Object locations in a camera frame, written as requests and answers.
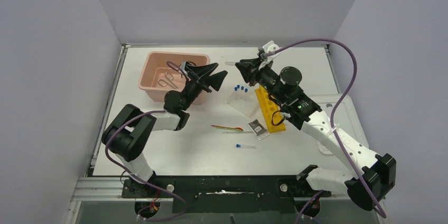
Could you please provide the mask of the metal scissors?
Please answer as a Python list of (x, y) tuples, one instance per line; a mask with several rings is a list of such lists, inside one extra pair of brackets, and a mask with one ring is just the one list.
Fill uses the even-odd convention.
[(171, 87), (173, 89), (178, 89), (178, 86), (174, 83), (173, 80), (174, 80), (174, 76), (169, 72), (165, 72), (164, 78), (160, 78), (157, 81), (157, 84), (161, 87)]

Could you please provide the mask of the black wire ring stand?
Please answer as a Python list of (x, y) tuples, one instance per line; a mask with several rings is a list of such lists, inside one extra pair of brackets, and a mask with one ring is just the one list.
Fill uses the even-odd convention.
[(181, 76), (187, 78), (186, 73), (182, 69), (179, 70), (179, 73), (181, 74)]

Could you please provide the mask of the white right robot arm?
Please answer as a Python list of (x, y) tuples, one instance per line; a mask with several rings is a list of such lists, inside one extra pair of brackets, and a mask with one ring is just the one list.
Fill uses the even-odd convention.
[(286, 121), (317, 140), (346, 167), (346, 171), (335, 171), (309, 165), (299, 174), (299, 193), (344, 194), (358, 207), (380, 213), (380, 201), (395, 185), (396, 160), (369, 149), (337, 126), (333, 116), (299, 86), (302, 74), (297, 68), (284, 67), (277, 74), (270, 66), (262, 66), (260, 59), (240, 60), (236, 68), (244, 82), (267, 91), (268, 99), (279, 106)]

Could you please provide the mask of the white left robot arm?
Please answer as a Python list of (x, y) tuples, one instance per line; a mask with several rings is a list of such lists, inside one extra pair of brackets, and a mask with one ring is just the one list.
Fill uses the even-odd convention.
[(190, 118), (187, 109), (202, 92), (219, 91), (228, 74), (226, 70), (215, 73), (217, 63), (197, 66), (189, 61), (181, 65), (168, 61), (166, 64), (185, 78), (183, 89), (168, 91), (162, 110), (143, 112), (126, 104), (101, 138), (107, 158), (140, 184), (149, 182), (155, 174), (143, 154), (151, 132), (183, 129)]

